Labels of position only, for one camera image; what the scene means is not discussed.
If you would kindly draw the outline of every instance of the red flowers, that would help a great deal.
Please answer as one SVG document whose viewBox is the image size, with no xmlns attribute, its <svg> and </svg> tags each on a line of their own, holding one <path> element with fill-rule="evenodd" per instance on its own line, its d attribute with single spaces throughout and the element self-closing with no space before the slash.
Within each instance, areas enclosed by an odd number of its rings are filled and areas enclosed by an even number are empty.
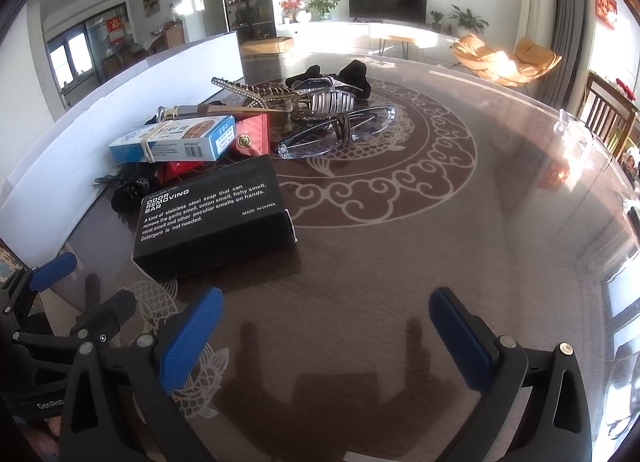
<svg viewBox="0 0 640 462">
<path fill-rule="evenodd" d="M 297 9 L 302 6 L 302 0 L 282 0 L 280 2 L 280 7 L 282 7 L 286 12 L 294 13 Z"/>
<path fill-rule="evenodd" d="M 627 96 L 629 98 L 629 100 L 631 101 L 635 101 L 636 100 L 636 96 L 634 95 L 633 91 L 631 90 L 631 88 L 629 88 L 628 86 L 626 86 L 622 80 L 620 78 L 616 79 L 616 83 L 618 84 L 618 86 L 620 88 L 623 89 L 625 96 Z"/>
</svg>

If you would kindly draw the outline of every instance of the red pouch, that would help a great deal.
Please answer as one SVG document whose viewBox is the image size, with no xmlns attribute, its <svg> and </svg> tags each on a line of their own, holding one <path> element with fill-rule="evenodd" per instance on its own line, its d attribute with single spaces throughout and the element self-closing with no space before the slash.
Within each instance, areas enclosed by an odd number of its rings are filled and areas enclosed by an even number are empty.
<svg viewBox="0 0 640 462">
<path fill-rule="evenodd" d="M 165 162 L 158 170 L 158 180 L 160 184 L 165 184 L 174 178 L 196 169 L 203 165 L 204 162 L 186 161 L 186 162 Z"/>
<path fill-rule="evenodd" d="M 234 150 L 249 156 L 268 155 L 270 152 L 269 115 L 234 115 L 234 117 L 236 119 Z"/>
</svg>

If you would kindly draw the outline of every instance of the white curtain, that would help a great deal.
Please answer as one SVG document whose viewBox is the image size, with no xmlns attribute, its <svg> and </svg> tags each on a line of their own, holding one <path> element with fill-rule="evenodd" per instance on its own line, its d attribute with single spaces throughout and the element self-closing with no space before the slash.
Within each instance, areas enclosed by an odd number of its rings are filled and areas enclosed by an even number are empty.
<svg viewBox="0 0 640 462">
<path fill-rule="evenodd" d="M 556 22 L 557 0 L 522 0 L 516 45 L 522 38 L 551 48 Z"/>
</svg>

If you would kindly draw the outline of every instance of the orange armchair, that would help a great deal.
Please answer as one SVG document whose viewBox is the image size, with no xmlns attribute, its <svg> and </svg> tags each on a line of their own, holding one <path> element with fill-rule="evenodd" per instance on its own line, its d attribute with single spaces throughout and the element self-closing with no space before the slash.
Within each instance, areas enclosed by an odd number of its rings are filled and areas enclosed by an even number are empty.
<svg viewBox="0 0 640 462">
<path fill-rule="evenodd" d="M 475 34 L 469 34 L 451 47 L 465 67 L 491 83 L 507 87 L 526 85 L 552 70 L 562 56 L 522 38 L 513 55 L 484 44 Z"/>
</svg>

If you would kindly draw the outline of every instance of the coffee table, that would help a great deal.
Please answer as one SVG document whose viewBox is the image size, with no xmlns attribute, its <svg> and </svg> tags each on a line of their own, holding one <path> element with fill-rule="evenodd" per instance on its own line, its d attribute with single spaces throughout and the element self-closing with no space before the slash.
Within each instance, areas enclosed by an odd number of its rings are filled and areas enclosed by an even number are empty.
<svg viewBox="0 0 640 462">
<path fill-rule="evenodd" d="M 337 73 L 353 58 L 257 56 L 244 70 L 255 84 L 311 64 Z M 372 103 L 395 104 L 397 121 L 331 155 L 274 160 L 294 249 L 159 285 L 130 260 L 135 218 L 103 194 L 65 246 L 78 270 L 54 290 L 79 310 L 131 290 L 138 314 L 116 340 L 126 344 L 199 287 L 222 289 L 222 320 L 174 395 L 218 460 L 417 462 L 439 455 L 479 397 L 428 317 L 430 293 L 449 286 L 498 334 L 573 346 L 593 459 L 607 460 L 638 414 L 640 352 L 638 238 L 625 213 L 636 197 L 615 160 L 512 90 L 360 59 Z"/>
</svg>

